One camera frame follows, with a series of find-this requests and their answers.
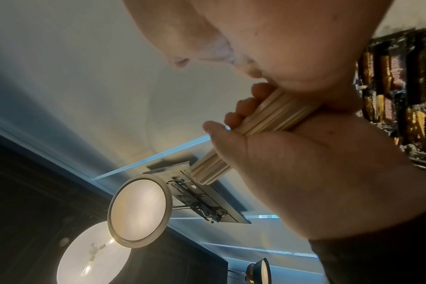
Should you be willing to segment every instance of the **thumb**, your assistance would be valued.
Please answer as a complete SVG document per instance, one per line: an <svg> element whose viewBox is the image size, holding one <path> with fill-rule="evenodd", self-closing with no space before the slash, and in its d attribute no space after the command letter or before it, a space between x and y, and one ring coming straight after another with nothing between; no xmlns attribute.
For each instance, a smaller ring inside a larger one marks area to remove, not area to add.
<svg viewBox="0 0 426 284"><path fill-rule="evenodd" d="M216 153L228 165L236 168L246 159L245 136L236 131L227 130L222 124L213 121L205 122L202 128L210 136Z"/></svg>

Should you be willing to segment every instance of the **dark sleeve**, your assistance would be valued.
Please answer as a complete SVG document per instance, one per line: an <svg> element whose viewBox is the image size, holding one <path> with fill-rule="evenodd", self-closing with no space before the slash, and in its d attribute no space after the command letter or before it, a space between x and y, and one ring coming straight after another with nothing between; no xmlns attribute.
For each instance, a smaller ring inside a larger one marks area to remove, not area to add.
<svg viewBox="0 0 426 284"><path fill-rule="evenodd" d="M375 233L310 244L331 284L426 283L426 213Z"/></svg>

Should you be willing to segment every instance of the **bundle of wooden sticks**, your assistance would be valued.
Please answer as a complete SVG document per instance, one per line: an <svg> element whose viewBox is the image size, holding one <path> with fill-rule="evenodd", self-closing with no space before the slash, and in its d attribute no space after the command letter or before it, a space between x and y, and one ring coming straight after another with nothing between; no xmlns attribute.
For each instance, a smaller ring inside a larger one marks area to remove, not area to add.
<svg viewBox="0 0 426 284"><path fill-rule="evenodd" d="M248 136L261 132L288 130L318 107L318 104L306 104L290 98L278 88L234 131ZM211 184L229 170L230 166L212 149L191 167L191 177L201 185Z"/></svg>

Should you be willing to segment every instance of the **lamp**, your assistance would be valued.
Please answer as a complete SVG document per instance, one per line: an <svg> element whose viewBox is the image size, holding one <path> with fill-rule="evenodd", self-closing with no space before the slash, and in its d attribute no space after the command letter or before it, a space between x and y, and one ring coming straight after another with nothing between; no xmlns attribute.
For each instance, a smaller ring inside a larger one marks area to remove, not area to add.
<svg viewBox="0 0 426 284"><path fill-rule="evenodd" d="M156 240L169 223L172 195L155 175L126 181L109 206L107 222L115 241L127 248L144 247Z"/></svg>
<svg viewBox="0 0 426 284"><path fill-rule="evenodd" d="M108 284L124 267L130 248L116 243L107 222L90 227L68 247L57 268L58 284Z"/></svg>
<svg viewBox="0 0 426 284"><path fill-rule="evenodd" d="M266 258L257 263L249 264L246 269L246 283L271 284L271 269Z"/></svg>

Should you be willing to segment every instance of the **white ceiling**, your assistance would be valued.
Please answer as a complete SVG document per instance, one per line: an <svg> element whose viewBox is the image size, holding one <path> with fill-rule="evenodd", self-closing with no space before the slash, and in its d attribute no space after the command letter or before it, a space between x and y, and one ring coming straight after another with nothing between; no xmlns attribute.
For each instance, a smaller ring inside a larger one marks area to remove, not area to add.
<svg viewBox="0 0 426 284"><path fill-rule="evenodd" d="M397 1L377 35L414 26L426 26L426 0ZM253 82L227 66L192 63L174 70L119 0L0 0L0 134L110 193L149 165L91 179L204 135L201 123L221 121L249 96ZM200 157L210 147L167 160ZM221 182L244 214L271 214L236 172ZM172 220L171 226L198 242L311 253L279 219L252 225ZM268 255L206 246L247 261ZM322 272L315 259L272 254L270 261Z"/></svg>

